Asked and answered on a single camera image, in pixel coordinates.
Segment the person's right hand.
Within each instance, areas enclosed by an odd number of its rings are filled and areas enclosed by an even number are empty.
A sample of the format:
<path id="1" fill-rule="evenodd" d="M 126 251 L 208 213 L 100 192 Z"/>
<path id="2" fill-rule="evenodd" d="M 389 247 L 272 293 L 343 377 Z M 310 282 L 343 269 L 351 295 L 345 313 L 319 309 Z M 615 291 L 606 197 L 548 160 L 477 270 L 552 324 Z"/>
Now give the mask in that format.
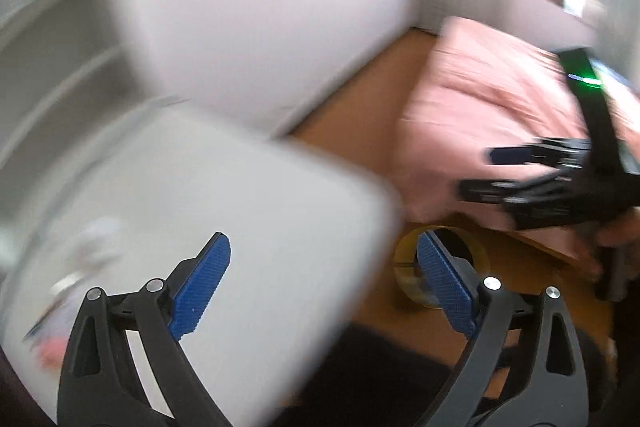
<path id="1" fill-rule="evenodd" d="M 639 208 L 629 210 L 623 216 L 593 232 L 590 236 L 573 233 L 573 249 L 578 259 L 578 270 L 590 281 L 596 281 L 602 272 L 601 262 L 596 259 L 599 247 L 627 246 L 625 270 L 629 280 L 639 277 Z"/>

